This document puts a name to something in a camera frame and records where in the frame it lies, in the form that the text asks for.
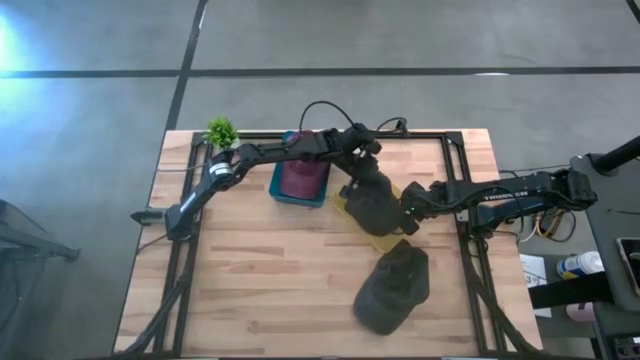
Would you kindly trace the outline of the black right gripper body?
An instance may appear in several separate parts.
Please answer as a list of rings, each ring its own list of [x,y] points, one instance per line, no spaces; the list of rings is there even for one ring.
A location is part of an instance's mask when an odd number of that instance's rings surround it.
[[[432,193],[418,182],[411,182],[400,197],[402,210],[414,220],[436,218],[443,213],[439,203],[436,203]]]

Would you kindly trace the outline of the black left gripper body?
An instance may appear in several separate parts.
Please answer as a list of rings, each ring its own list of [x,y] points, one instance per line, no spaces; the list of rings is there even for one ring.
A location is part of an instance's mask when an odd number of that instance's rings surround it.
[[[377,158],[369,152],[352,153],[347,156],[351,177],[347,185],[347,197],[353,197],[359,187],[370,190],[374,194],[392,196],[390,179],[383,174],[378,166]]]

